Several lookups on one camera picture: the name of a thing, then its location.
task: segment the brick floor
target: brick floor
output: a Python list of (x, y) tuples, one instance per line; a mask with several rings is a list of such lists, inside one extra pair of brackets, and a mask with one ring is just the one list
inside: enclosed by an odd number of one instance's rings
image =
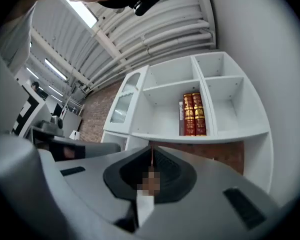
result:
[[(80, 139), (86, 142), (101, 141), (103, 128), (111, 105), (117, 95), (122, 82), (115, 83), (93, 96), (85, 102), (80, 126)], [(244, 143), (233, 142), (223, 144), (178, 144), (165, 142), (150, 142), (150, 145), (164, 146), (181, 150), (197, 156), (218, 160), (231, 166), (238, 173), (244, 172)]]

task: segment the ceiling light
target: ceiling light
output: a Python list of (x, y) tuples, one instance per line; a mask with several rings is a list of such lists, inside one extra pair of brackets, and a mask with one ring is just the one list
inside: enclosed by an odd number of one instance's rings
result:
[(39, 77), (37, 77), (28, 67), (26, 68), (34, 77), (36, 77), (36, 79), (39, 79)]
[(51, 62), (50, 62), (49, 60), (45, 59), (45, 63), (47, 63), (48, 66), (49, 66), (50, 68), (52, 68), (52, 70), (53, 70), (54, 72), (56, 72), (60, 77), (62, 77), (65, 81), (67, 80), (67, 77), (66, 77), (64, 74), (62, 74), (58, 69), (56, 69), (56, 67), (55, 67), (54, 65), (52, 65)]
[(82, 2), (66, 0), (68, 4), (76, 11), (83, 21), (92, 28), (97, 23), (96, 17), (88, 10)]
[(57, 90), (53, 89), (50, 85), (49, 85), (49, 87), (50, 87), (52, 90), (54, 90), (57, 94), (59, 94), (61, 97), (63, 97), (63, 95), (62, 95), (60, 92), (58, 92)]
[(57, 101), (60, 101), (62, 103), (62, 101), (58, 98), (56, 98), (55, 96), (51, 95), (52, 97), (54, 97)]

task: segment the black camera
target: black camera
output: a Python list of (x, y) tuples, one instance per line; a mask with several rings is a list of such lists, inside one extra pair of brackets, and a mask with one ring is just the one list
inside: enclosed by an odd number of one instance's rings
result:
[(109, 0), (100, 1), (99, 4), (107, 8), (117, 9), (117, 13), (122, 12), (125, 7), (130, 7), (134, 9), (135, 15), (142, 16), (159, 1), (160, 0)]
[(129, 7), (134, 9), (135, 15), (142, 16), (159, 1), (160, 0), (139, 0), (135, 5), (130, 5)]

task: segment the book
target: book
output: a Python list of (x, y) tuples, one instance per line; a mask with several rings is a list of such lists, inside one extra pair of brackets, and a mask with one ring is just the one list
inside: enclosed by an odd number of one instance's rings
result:
[(184, 135), (196, 136), (195, 111), (192, 94), (183, 95), (184, 106)]
[(192, 94), (196, 136), (207, 136), (204, 106), (199, 92)]
[(184, 102), (179, 101), (179, 136), (185, 136)]

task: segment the bookshelf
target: bookshelf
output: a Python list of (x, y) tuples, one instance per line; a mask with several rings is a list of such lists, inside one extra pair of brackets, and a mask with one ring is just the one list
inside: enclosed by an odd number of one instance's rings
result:
[[(201, 94), (207, 136), (179, 136), (179, 101), (194, 92)], [(244, 141), (244, 176), (269, 191), (273, 144), (267, 114), (249, 78), (225, 52), (177, 58), (127, 74), (103, 129), (104, 141), (122, 145), (131, 140), (125, 150), (149, 141)]]

